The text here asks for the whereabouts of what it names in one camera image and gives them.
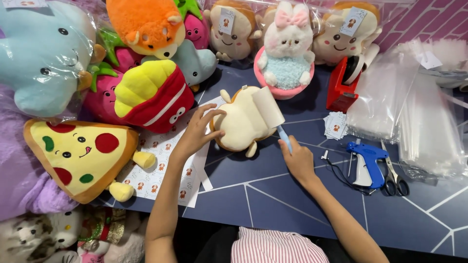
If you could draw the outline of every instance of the pizza slice plush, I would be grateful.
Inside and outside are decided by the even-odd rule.
[[[133,187],[114,181],[120,170],[130,159],[142,168],[156,162],[153,154],[136,151],[138,133],[126,126],[82,121],[53,126],[31,119],[23,134],[57,185],[82,204],[106,189],[117,201],[128,200]]]

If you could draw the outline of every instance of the scissors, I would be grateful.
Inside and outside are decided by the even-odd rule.
[[[380,141],[382,143],[382,149],[387,150],[385,147],[385,144],[383,141]],[[388,155],[387,158],[385,158],[385,162],[387,162],[387,167],[388,167],[388,174],[387,177],[385,178],[385,191],[387,192],[388,195],[390,196],[395,196],[396,194],[399,194],[400,196],[404,197],[410,194],[410,187],[408,186],[408,183],[399,176],[395,170],[393,169],[392,161],[390,160],[390,155]]]

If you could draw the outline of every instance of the hand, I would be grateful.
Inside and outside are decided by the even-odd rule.
[[[174,156],[181,158],[182,161],[186,161],[190,156],[200,150],[207,142],[214,138],[224,136],[224,131],[215,131],[205,135],[206,126],[211,121],[211,119],[213,119],[213,117],[216,115],[226,114],[226,112],[223,110],[212,110],[203,117],[205,111],[214,108],[216,108],[216,104],[208,104],[199,107],[198,110],[195,111],[192,119],[190,119],[189,126],[172,151],[171,157]]]
[[[292,153],[289,152],[288,145],[283,140],[278,140],[278,143],[291,174],[304,187],[309,183],[319,183],[320,178],[314,172],[314,154],[309,148],[299,145],[293,135],[289,136],[289,140]]]

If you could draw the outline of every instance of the pink bow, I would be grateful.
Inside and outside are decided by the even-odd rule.
[[[279,28],[285,28],[289,25],[296,25],[301,28],[307,24],[308,18],[308,14],[304,10],[299,11],[293,17],[288,16],[285,11],[279,10],[276,13],[275,24]]]

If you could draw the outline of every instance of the blue handle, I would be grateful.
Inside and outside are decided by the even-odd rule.
[[[285,141],[285,143],[288,145],[289,152],[292,153],[292,152],[293,152],[293,148],[291,147],[291,142],[289,141],[288,135],[287,135],[286,132],[283,130],[283,127],[281,127],[281,125],[278,125],[278,127],[276,127],[276,129],[278,130],[279,137],[280,137],[283,141]]]
[[[387,158],[387,151],[371,145],[356,144],[355,142],[348,143],[346,151],[349,153],[358,153],[364,158],[367,171],[369,171],[369,175],[372,179],[372,184],[369,186],[370,189],[377,189],[384,185],[385,179],[383,177],[382,171],[377,165],[377,160]]]

